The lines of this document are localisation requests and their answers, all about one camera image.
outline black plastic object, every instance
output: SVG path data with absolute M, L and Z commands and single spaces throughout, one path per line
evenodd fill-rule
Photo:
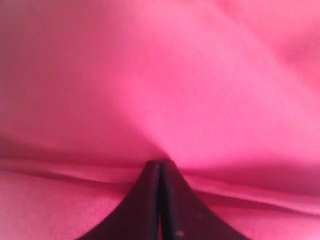
M 248 240 L 197 197 L 171 160 L 148 161 L 132 190 L 78 240 Z
M 164 240 L 248 240 L 210 211 L 171 160 L 162 163 L 160 196 Z
M 119 206 L 78 240 L 157 240 L 161 162 L 148 161 Z

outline pink cloth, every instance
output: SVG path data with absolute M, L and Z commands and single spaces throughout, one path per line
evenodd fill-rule
M 246 236 L 320 239 L 318 2 L 0 1 L 1 238 L 79 237 L 170 157 Z

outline pink surface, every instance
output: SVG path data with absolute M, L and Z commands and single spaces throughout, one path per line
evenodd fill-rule
M 166 156 L 247 236 L 320 239 L 318 5 L 0 1 L 4 239 L 78 237 Z

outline pink fabric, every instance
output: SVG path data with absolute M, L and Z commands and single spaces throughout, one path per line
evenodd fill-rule
M 320 239 L 319 23 L 317 0 L 0 1 L 1 237 L 74 239 L 170 157 L 246 236 Z

